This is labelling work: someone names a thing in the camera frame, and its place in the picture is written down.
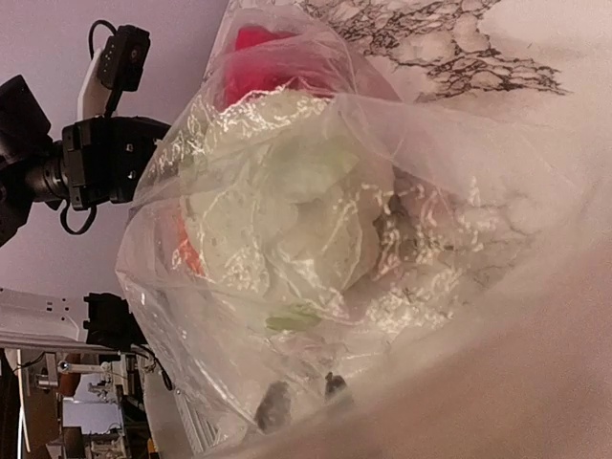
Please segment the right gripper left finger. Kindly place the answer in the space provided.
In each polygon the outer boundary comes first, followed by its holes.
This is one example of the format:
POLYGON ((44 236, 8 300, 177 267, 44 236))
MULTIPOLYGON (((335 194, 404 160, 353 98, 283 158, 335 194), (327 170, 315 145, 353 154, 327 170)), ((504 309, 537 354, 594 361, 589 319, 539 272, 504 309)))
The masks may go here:
POLYGON ((263 433, 278 431, 291 421, 289 385, 283 381, 269 385, 254 414, 254 421, 263 433))

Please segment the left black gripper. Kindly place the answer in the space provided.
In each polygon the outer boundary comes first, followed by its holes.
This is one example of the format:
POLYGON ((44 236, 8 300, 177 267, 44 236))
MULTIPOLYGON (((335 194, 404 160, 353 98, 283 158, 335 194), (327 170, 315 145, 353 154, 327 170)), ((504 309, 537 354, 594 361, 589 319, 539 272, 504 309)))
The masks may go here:
POLYGON ((97 117, 63 128, 63 165, 73 209, 131 202, 156 142, 169 129, 145 117, 97 117))

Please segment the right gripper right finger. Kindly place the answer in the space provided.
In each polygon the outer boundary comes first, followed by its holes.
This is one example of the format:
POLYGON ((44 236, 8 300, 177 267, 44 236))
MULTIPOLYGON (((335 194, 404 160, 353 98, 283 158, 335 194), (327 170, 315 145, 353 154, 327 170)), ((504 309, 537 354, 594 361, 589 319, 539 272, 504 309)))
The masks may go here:
POLYGON ((325 375, 325 399, 332 400, 347 386, 345 379, 341 375, 328 372, 325 375))

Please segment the clear zip top bag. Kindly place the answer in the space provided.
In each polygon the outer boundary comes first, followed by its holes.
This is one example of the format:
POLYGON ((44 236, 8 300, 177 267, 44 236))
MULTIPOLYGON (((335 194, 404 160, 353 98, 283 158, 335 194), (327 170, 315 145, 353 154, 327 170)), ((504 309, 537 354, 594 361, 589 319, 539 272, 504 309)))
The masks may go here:
POLYGON ((178 393, 163 458, 611 454, 611 5, 232 1, 204 81, 138 184, 117 262, 178 393), (192 274, 176 221, 238 30, 296 33, 326 98, 388 161, 375 268, 342 316, 272 331, 192 274), (325 399, 325 375, 347 386, 325 399), (255 410, 289 385, 291 421, 255 410))

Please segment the orange fake pepper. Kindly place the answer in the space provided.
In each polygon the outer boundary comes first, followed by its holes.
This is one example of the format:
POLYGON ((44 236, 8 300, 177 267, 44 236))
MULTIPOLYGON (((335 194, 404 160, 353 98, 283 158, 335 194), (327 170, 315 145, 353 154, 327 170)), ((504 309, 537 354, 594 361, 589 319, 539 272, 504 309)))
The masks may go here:
POLYGON ((199 253, 191 245, 186 232, 185 222, 181 217, 177 218, 176 231, 178 234, 178 252, 181 260, 193 274, 204 276, 205 271, 200 261, 199 253))

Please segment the pale green fake cabbage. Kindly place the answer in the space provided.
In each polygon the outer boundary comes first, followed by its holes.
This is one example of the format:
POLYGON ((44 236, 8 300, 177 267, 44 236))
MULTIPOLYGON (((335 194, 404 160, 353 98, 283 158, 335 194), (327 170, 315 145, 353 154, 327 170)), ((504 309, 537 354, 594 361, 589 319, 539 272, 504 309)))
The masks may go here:
POLYGON ((379 260, 392 166, 326 98, 248 94, 214 117, 186 176, 181 218, 199 277, 272 331, 342 316, 343 294, 379 260))

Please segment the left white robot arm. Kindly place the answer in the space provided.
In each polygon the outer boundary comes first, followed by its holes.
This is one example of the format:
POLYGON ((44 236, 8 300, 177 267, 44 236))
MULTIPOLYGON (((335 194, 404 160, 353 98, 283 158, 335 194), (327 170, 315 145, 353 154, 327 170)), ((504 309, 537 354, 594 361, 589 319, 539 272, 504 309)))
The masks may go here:
POLYGON ((125 205, 167 124, 144 117, 93 117, 64 127, 59 140, 22 76, 1 86, 1 242, 23 246, 26 260, 6 259, 1 277, 18 267, 30 283, 80 294, 113 293, 107 236, 69 242, 90 228, 98 207, 125 205))

